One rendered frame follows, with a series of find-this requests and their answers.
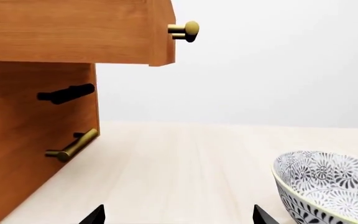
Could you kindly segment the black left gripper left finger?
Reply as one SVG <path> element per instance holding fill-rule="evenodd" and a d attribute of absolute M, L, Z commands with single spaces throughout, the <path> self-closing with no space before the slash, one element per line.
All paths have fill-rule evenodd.
<path fill-rule="evenodd" d="M 86 216 L 86 218 L 79 222 L 79 224 L 104 224 L 105 219 L 104 205 L 99 205 L 88 216 Z"/>

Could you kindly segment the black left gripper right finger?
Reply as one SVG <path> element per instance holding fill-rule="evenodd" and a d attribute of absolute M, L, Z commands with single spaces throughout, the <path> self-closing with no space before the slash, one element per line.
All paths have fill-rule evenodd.
<path fill-rule="evenodd" d="M 279 222 L 258 205 L 254 205 L 252 219 L 254 224 L 279 224 Z"/>

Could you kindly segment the black white floral patterned bowl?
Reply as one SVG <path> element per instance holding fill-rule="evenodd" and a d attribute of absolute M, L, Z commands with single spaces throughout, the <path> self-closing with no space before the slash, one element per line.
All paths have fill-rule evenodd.
<path fill-rule="evenodd" d="M 272 174 L 296 224 L 358 224 L 358 158 L 286 152 L 274 160 Z"/>

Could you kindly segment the wooden cabinet body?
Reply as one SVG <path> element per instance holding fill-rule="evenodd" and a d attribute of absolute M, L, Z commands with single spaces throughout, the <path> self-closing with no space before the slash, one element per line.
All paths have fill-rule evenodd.
<path fill-rule="evenodd" d="M 95 83 L 92 63 L 0 62 L 0 221 L 63 167 L 45 151 L 99 128 L 96 93 L 59 105 L 37 95 Z"/>

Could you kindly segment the open wooden drawer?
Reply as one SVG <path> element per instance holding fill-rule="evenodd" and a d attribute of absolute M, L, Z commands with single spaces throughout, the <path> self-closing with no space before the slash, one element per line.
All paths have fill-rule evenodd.
<path fill-rule="evenodd" d="M 0 0 L 0 61 L 175 62 L 170 0 Z"/>

